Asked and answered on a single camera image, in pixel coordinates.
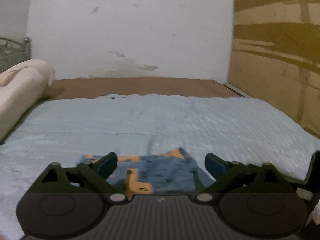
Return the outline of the blue orange patterned pants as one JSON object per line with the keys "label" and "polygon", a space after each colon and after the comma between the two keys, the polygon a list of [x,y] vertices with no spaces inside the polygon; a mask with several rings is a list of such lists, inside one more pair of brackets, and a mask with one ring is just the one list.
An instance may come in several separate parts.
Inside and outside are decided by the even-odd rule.
{"label": "blue orange patterned pants", "polygon": [[214,182],[183,148],[117,158],[117,167],[106,181],[128,197],[133,194],[199,193]]}

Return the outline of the light blue bed sheet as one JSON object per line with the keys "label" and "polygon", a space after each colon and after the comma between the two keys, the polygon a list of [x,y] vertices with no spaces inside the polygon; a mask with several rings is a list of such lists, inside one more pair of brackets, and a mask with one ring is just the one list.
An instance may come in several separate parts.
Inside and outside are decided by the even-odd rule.
{"label": "light blue bed sheet", "polygon": [[19,239],[18,201],[52,162],[73,167],[85,154],[151,155],[183,148],[204,166],[220,158],[304,179],[319,139],[258,99],[107,95],[36,104],[1,145],[1,233]]}

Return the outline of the cream rolled comforter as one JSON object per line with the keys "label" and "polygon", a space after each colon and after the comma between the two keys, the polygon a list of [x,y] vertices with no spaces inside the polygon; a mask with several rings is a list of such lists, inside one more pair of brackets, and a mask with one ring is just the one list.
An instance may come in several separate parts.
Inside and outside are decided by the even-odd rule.
{"label": "cream rolled comforter", "polygon": [[54,68],[39,59],[18,63],[1,73],[1,140],[40,100],[54,77]]}

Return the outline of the metal ornate headboard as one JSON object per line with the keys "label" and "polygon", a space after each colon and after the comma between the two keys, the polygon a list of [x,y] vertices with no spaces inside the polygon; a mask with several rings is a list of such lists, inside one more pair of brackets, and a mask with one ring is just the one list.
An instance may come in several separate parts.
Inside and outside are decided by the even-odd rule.
{"label": "metal ornate headboard", "polygon": [[26,37],[22,43],[1,37],[0,73],[16,64],[31,59],[31,39]]}

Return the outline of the brown wooden bed frame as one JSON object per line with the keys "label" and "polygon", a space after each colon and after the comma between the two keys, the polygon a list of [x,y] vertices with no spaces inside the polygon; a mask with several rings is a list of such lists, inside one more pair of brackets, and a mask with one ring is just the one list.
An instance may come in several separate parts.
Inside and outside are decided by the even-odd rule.
{"label": "brown wooden bed frame", "polygon": [[197,98],[242,97],[234,89],[213,80],[169,77],[94,77],[55,80],[44,93],[45,99],[94,99],[103,95],[140,96],[148,94],[194,96]]}

